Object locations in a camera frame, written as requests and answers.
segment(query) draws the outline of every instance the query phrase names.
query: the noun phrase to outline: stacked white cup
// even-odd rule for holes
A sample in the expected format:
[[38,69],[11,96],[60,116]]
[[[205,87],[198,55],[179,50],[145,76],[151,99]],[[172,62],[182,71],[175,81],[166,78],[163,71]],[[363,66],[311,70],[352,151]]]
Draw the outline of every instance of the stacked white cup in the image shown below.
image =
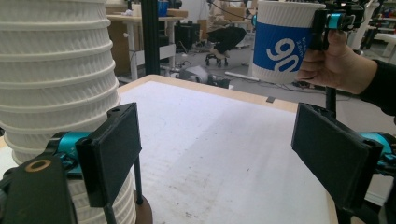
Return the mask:
[[[105,1],[0,0],[0,127],[16,163],[42,153],[58,132],[94,131],[120,104]],[[88,201],[83,181],[69,189]],[[135,211],[122,213],[134,209],[133,186],[121,192],[128,196],[119,195],[116,217],[132,223]],[[77,208],[78,221],[106,223],[93,210]]]

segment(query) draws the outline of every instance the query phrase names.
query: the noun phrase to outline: white table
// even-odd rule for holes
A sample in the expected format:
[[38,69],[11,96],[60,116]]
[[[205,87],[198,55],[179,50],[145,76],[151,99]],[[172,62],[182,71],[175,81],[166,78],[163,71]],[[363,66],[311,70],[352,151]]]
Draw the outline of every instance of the white table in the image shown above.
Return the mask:
[[385,47],[384,53],[382,53],[382,57],[389,57],[389,63],[396,64],[396,54],[394,49],[396,44],[396,35],[377,34],[375,35],[375,39],[383,40],[388,43]]
[[[138,79],[137,66],[145,63],[145,52],[143,50],[136,51],[134,47],[134,27],[142,23],[142,18],[121,15],[107,15],[107,18],[111,21],[123,21],[127,26],[131,79],[135,81]],[[169,45],[160,47],[160,59],[169,58],[170,67],[175,67],[175,22],[183,19],[183,17],[160,17],[158,19],[158,21],[165,21],[169,37]]]
[[158,76],[119,90],[123,104],[137,102],[154,223],[337,223],[291,149],[296,104]]

